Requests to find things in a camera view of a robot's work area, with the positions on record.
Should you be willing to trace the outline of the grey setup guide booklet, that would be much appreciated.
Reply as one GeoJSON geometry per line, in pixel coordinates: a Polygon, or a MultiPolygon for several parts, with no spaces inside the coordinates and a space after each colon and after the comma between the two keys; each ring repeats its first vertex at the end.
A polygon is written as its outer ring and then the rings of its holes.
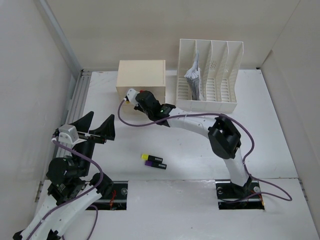
{"type": "Polygon", "coordinates": [[[191,92],[191,99],[194,101],[203,101],[203,88],[201,80],[199,51],[196,51],[192,67],[184,75],[191,92]]]}

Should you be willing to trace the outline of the white plastic file organizer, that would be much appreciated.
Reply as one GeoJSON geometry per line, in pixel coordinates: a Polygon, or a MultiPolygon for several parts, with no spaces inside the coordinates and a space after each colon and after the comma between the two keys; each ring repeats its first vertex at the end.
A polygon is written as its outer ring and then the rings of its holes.
{"type": "Polygon", "coordinates": [[[237,106],[235,84],[243,54],[241,41],[181,39],[176,106],[193,112],[232,113],[237,106]],[[195,99],[186,80],[192,67],[199,74],[199,99],[195,99]]]}

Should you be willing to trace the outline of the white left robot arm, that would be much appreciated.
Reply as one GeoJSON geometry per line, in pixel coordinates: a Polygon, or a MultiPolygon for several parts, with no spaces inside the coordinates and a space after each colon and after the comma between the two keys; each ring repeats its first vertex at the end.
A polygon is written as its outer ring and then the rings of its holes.
{"type": "Polygon", "coordinates": [[[50,185],[31,223],[14,240],[60,240],[76,217],[100,198],[111,195],[114,182],[92,160],[96,144],[115,139],[115,116],[91,130],[94,112],[57,128],[51,142],[70,155],[51,160],[46,173],[50,185]]]}

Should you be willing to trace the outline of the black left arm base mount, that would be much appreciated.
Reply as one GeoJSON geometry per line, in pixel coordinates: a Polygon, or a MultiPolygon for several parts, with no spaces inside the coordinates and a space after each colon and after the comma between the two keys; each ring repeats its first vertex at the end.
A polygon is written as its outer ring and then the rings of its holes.
{"type": "Polygon", "coordinates": [[[128,181],[115,181],[111,193],[92,203],[101,211],[124,211],[127,209],[128,181]]]}

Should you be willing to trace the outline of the yellow capped black highlighter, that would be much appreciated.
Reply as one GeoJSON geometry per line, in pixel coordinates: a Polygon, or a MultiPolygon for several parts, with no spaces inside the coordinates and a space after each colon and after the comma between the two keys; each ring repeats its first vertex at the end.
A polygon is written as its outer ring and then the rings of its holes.
{"type": "Polygon", "coordinates": [[[150,162],[156,162],[156,163],[162,163],[163,159],[161,157],[149,155],[149,154],[142,154],[141,159],[144,161],[150,161],[150,162]]]}

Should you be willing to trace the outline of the purple capped black highlighter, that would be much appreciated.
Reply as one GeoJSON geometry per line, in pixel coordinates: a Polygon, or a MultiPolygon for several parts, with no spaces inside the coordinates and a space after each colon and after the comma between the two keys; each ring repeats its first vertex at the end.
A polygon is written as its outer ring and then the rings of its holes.
{"type": "Polygon", "coordinates": [[[167,165],[160,163],[160,162],[154,162],[154,161],[145,161],[144,163],[145,166],[148,167],[152,167],[152,168],[157,168],[157,169],[162,169],[162,170],[166,170],[167,169],[167,165]]]}

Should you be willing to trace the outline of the aluminium frame rail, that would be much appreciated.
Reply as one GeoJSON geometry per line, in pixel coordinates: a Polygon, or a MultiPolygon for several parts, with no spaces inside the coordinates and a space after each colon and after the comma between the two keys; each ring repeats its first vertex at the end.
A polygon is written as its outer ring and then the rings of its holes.
{"type": "Polygon", "coordinates": [[[71,71],[67,100],[62,117],[63,124],[71,123],[83,116],[91,76],[86,75],[81,67],[49,3],[46,0],[35,0],[34,3],[67,67],[71,71]]]}

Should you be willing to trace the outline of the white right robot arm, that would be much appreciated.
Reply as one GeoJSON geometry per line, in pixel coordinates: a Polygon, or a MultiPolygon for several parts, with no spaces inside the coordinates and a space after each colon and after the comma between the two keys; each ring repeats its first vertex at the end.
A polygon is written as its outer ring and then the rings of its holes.
{"type": "Polygon", "coordinates": [[[241,134],[225,116],[207,118],[192,116],[172,104],[160,104],[150,91],[128,90],[126,94],[134,109],[143,112],[154,123],[169,128],[184,129],[206,137],[213,153],[224,160],[229,171],[231,190],[237,197],[250,191],[251,177],[245,170],[240,150],[241,134]]]}

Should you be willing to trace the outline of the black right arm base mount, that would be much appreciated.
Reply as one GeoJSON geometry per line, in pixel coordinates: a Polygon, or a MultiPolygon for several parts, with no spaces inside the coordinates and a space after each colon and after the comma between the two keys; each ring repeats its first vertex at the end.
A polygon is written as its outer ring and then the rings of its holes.
{"type": "Polygon", "coordinates": [[[258,193],[260,184],[253,181],[240,187],[230,180],[215,182],[219,210],[264,210],[264,201],[258,193]]]}

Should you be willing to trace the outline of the cream wooden drawer cabinet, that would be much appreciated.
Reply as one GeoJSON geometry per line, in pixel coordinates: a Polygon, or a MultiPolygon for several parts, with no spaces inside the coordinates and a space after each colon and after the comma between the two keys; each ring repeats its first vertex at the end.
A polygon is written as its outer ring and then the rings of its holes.
{"type": "Polygon", "coordinates": [[[118,97],[122,100],[129,89],[150,91],[164,104],[166,101],[165,60],[120,60],[116,80],[118,97]]]}

